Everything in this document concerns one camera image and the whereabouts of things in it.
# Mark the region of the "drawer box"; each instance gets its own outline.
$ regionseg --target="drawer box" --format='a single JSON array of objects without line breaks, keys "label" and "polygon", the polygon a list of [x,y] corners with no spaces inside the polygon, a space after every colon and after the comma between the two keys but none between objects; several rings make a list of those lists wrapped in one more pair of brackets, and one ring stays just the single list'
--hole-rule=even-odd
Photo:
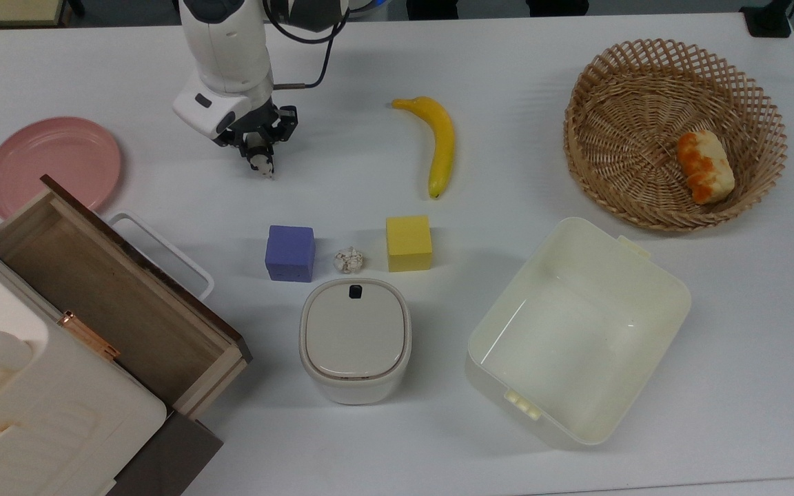
[{"label": "drawer box", "polygon": [[190,420],[247,363],[243,337],[49,176],[0,224],[0,260],[41,307],[71,311],[126,371]]}]

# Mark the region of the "pink plate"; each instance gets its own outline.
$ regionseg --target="pink plate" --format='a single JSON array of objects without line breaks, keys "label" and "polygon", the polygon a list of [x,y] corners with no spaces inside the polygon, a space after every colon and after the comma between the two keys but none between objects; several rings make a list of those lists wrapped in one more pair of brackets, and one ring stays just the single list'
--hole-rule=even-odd
[{"label": "pink plate", "polygon": [[97,123],[79,117],[31,123],[0,145],[0,217],[40,194],[45,174],[94,209],[112,194],[120,173],[119,145]]}]

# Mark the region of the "yellow cube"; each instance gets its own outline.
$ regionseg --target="yellow cube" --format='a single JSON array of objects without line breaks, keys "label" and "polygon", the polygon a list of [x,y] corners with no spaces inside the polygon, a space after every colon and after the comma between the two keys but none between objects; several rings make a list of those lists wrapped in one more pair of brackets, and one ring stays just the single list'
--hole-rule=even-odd
[{"label": "yellow cube", "polygon": [[385,219],[388,244],[388,271],[428,270],[434,250],[428,216]]}]

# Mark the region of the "banana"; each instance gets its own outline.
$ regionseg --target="banana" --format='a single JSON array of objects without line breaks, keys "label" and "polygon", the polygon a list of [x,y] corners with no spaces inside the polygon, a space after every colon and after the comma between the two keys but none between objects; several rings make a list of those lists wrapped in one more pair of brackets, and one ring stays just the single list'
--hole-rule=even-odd
[{"label": "banana", "polygon": [[428,175],[428,194],[437,200],[447,188],[455,158],[455,129],[449,114],[433,98],[419,96],[412,100],[391,102],[394,109],[409,110],[431,126],[434,132],[434,157]]}]

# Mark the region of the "purple sponge block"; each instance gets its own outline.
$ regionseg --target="purple sponge block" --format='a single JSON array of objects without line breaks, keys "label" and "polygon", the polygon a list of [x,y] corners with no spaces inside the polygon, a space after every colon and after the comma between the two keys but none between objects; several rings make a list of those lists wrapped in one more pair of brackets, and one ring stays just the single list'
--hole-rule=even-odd
[{"label": "purple sponge block", "polygon": [[314,229],[290,226],[268,228],[265,268],[272,280],[311,282],[314,267]]}]

